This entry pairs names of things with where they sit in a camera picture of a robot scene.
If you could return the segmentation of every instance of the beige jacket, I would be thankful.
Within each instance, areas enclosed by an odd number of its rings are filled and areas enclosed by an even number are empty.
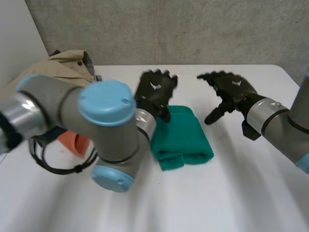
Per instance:
[[[0,99],[15,93],[15,87],[25,78],[34,74],[44,74],[61,81],[86,86],[94,81],[94,67],[84,50],[70,50],[51,56],[31,65],[17,78],[0,89]]]

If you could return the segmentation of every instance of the black cable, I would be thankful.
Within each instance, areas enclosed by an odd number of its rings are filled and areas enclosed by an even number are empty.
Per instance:
[[[40,165],[42,168],[44,168],[45,170],[51,173],[58,174],[58,175],[68,175],[72,173],[80,173],[83,171],[83,169],[93,164],[93,162],[98,157],[97,151],[93,148],[91,151],[91,154],[89,155],[89,157],[86,159],[84,163],[79,164],[75,166],[74,168],[70,168],[70,169],[53,168],[47,164],[46,159],[45,159],[45,150],[47,147],[45,146],[42,148],[41,158],[39,158],[36,152],[37,144],[38,143],[34,139],[28,140],[29,152],[31,156],[34,158],[37,164]]]

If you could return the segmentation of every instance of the gray wall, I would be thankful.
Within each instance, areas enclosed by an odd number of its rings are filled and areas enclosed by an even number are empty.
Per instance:
[[[49,54],[85,49],[97,65],[276,64],[297,82],[309,62],[308,0],[26,0]]]

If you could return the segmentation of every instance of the table surface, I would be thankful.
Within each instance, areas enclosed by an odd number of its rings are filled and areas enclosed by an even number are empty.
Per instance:
[[[234,72],[259,94],[291,107],[298,86],[288,74],[274,65],[97,66],[96,73],[134,91],[141,72],[156,68],[178,75],[170,104],[191,107],[214,158],[162,172],[146,154],[134,185],[123,194],[95,184],[90,168],[69,176],[50,174],[23,144],[0,166],[1,232],[309,231],[309,178],[264,138],[245,138],[239,112],[205,125],[205,116],[221,101],[206,82],[196,80],[205,72]],[[58,142],[47,156],[61,167],[77,160]]]

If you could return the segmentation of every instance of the towel fold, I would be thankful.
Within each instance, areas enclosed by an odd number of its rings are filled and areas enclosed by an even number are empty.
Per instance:
[[[151,151],[161,169],[171,170],[184,164],[206,163],[213,157],[209,142],[193,111],[186,106],[169,106],[171,121],[157,119]]]

